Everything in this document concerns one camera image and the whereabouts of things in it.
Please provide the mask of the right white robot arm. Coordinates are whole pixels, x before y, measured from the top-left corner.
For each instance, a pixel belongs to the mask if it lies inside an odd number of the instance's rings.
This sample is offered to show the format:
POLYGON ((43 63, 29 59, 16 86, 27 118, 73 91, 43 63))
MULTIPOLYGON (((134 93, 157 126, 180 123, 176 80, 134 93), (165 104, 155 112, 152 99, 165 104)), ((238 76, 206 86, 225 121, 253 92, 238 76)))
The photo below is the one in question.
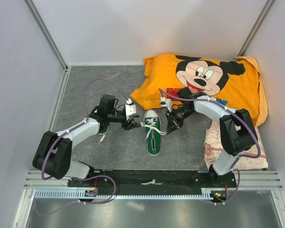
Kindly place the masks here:
POLYGON ((257 154, 250 155, 250 158, 260 157, 261 149, 257 133, 248 110, 229 108, 214 101, 204 92, 193 93, 188 87, 182 88, 176 96, 163 90, 160 90, 160 93, 160 105, 168 109, 166 134, 179 130, 184 120, 194 113, 203 114, 219 124, 223 149, 209 167, 208 181, 211 186, 219 187, 223 184, 225 176, 233 171, 241 157, 248 156, 245 152, 253 145, 257 148, 257 154), (177 109, 172 107, 171 98, 181 101, 177 109))

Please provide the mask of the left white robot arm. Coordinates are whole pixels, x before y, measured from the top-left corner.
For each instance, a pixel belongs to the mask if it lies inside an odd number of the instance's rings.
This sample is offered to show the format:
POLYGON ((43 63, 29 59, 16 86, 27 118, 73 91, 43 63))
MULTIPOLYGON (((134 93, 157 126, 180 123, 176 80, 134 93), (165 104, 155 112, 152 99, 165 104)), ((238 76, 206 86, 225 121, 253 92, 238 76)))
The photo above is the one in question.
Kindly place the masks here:
POLYGON ((47 131, 42 135, 32 165, 41 171, 43 180, 68 177, 78 179, 85 187, 93 185, 93 168, 74 161, 72 150, 87 138, 103 134, 109 129, 110 123, 120 123, 124 130, 141 126, 134 121, 138 114, 133 101, 128 99, 121 110, 116 106, 117 102, 113 95, 105 94, 98 106, 79 123, 63 131, 47 131))

